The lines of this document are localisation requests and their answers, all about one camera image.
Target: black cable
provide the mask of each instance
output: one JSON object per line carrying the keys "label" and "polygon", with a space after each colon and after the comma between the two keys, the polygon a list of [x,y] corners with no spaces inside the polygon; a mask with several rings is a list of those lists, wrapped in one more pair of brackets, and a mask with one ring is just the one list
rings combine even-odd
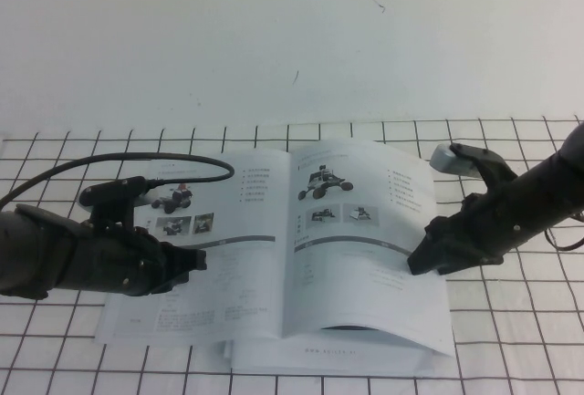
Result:
{"label": "black cable", "polygon": [[582,245],[584,245],[584,238],[582,238],[581,240],[577,241],[574,244],[569,244],[568,246],[558,246],[558,244],[556,244],[556,242],[553,242],[552,239],[551,239],[551,237],[549,236],[549,230],[548,229],[546,231],[544,231],[544,235],[546,236],[547,242],[549,244],[551,244],[554,247],[554,249],[556,249],[557,251],[560,251],[560,252],[573,251],[574,249],[578,249],[579,247],[581,247]]}
{"label": "black cable", "polygon": [[204,156],[197,155],[186,155],[182,153],[164,153],[164,152],[141,152],[141,151],[131,151],[131,152],[121,152],[121,153],[106,153],[103,155],[93,155],[87,158],[81,158],[78,160],[66,162],[64,164],[53,167],[46,172],[40,173],[33,179],[26,181],[22,185],[16,187],[9,194],[0,199],[0,211],[12,202],[16,197],[18,197],[23,192],[30,190],[32,187],[46,181],[47,179],[58,175],[67,170],[75,169],[76,167],[81,167],[82,165],[94,164],[96,162],[104,161],[138,161],[138,160],[169,160],[169,161],[190,161],[190,162],[200,162],[202,164],[209,164],[215,167],[221,167],[227,170],[227,173],[221,174],[219,176],[211,176],[205,178],[189,178],[189,179],[159,179],[150,181],[150,188],[160,187],[167,183],[199,183],[199,182],[218,182],[224,181],[231,178],[235,174],[233,166],[227,162],[214,160],[213,158],[207,158]]}

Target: black robotic arm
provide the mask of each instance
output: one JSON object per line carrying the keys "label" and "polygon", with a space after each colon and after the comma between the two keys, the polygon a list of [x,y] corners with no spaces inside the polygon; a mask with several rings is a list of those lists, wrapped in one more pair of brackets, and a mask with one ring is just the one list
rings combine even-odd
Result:
{"label": "black robotic arm", "polygon": [[[584,210],[584,124],[561,149],[538,166],[516,176],[496,153],[453,144],[433,155],[437,170],[483,178],[486,194],[470,194],[461,212],[438,216],[408,258],[414,275],[436,269],[440,274],[477,265],[500,265],[503,255]],[[559,250],[573,250],[584,239]]]}

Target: white table surface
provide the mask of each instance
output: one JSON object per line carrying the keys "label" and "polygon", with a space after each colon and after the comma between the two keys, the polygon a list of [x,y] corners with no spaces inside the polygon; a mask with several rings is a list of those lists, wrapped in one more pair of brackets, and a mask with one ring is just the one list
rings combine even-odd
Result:
{"label": "white table surface", "polygon": [[[278,127],[70,131],[7,135],[0,149],[0,195],[58,162],[91,153],[213,153],[250,148],[292,151],[311,141],[355,137],[383,141],[423,159],[456,140],[500,153],[522,173],[561,146],[579,123],[563,120],[438,120]],[[102,163],[59,175],[24,194],[75,220],[82,188],[143,174],[146,162]],[[450,215],[478,181],[435,173],[439,213]],[[561,244],[582,236],[581,223],[553,229]],[[197,369],[193,348],[121,348],[94,344],[105,296],[55,290],[44,301],[0,297],[0,395],[455,395],[584,393],[584,251],[558,254],[543,237],[514,250],[500,266],[448,276],[456,358],[432,376],[278,377]]]}

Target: photo on page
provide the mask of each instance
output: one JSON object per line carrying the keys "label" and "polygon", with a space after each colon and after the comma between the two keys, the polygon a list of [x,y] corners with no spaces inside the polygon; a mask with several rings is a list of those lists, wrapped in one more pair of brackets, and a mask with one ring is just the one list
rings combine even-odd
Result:
{"label": "photo on page", "polygon": [[214,213],[194,216],[193,234],[210,233],[213,230]]}
{"label": "photo on page", "polygon": [[331,223],[340,222],[340,205],[331,204],[323,205],[317,208],[307,210],[306,224],[307,228],[313,226],[326,226]]}
{"label": "photo on page", "polygon": [[188,235],[191,228],[191,220],[188,217],[159,217],[156,219],[154,235],[169,237],[174,235]]}

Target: picture of robot car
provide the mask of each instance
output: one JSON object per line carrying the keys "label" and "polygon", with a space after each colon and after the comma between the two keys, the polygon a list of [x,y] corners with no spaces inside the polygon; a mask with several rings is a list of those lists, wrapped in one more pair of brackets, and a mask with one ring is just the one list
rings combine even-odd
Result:
{"label": "picture of robot car", "polygon": [[310,175],[308,189],[300,192],[298,194],[298,199],[301,201],[312,190],[314,190],[312,197],[314,199],[320,199],[327,194],[327,190],[330,187],[340,187],[343,192],[349,192],[353,189],[353,184],[335,176],[335,173],[331,170],[327,170],[326,165],[321,165],[318,168],[318,172],[314,172]]}
{"label": "picture of robot car", "polygon": [[164,212],[167,214],[174,213],[178,208],[188,208],[191,206],[191,198],[193,192],[189,190],[185,183],[181,183],[176,190],[172,191],[171,197],[161,197],[152,202],[151,206],[154,209],[164,207]]}
{"label": "picture of robot car", "polygon": [[168,222],[162,230],[167,235],[178,235],[183,231],[183,219],[172,220]]}
{"label": "picture of robot car", "polygon": [[333,218],[335,214],[329,208],[326,208],[322,211],[315,211],[312,213],[312,221],[313,222],[325,222],[327,217]]}
{"label": "picture of robot car", "polygon": [[349,217],[355,220],[371,220],[370,214],[367,213],[362,206],[358,206],[351,211]]}

